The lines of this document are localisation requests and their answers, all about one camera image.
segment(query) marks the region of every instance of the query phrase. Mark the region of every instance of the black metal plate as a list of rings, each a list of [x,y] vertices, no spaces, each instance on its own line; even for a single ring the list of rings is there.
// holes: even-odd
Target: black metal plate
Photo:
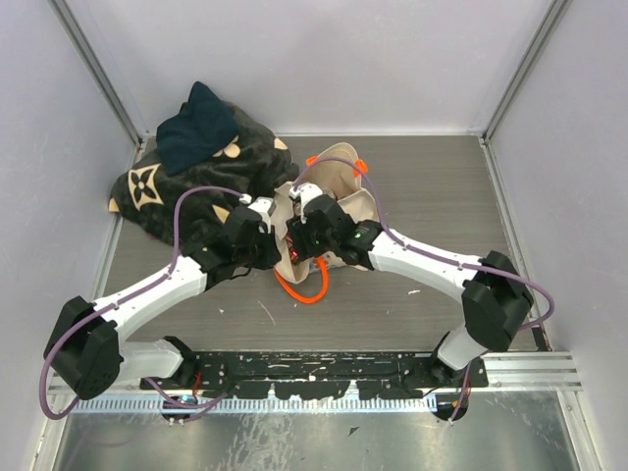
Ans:
[[[199,389],[204,396],[222,392],[242,399],[266,398],[271,385],[275,396],[304,400],[344,396],[351,381],[356,382],[361,399],[402,399],[423,397],[420,389],[438,386],[461,387],[461,382],[440,385],[429,373],[429,352],[268,352],[198,351],[197,367],[202,373]],[[469,381],[473,388],[485,388],[484,361],[471,363]],[[189,390],[172,380],[162,380],[165,390]],[[151,387],[142,381],[140,387]]]

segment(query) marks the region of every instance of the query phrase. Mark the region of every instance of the orange strap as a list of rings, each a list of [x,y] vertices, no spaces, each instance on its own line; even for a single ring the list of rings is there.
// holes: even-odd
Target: orange strap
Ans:
[[[288,292],[290,296],[292,296],[294,299],[304,304],[314,304],[315,302],[320,301],[321,299],[323,299],[323,297],[327,293],[327,288],[330,287],[330,276],[327,271],[327,264],[325,263],[325,259],[323,257],[318,257],[315,259],[315,261],[318,267],[321,269],[321,275],[323,275],[323,285],[321,286],[321,290],[318,291],[318,294],[316,294],[313,297],[305,297],[299,294],[298,292],[296,292],[288,284],[288,282],[284,280],[284,277],[282,277],[279,274],[279,272],[275,270],[275,276],[277,277],[277,280],[279,281],[280,285],[284,287],[284,289]]]

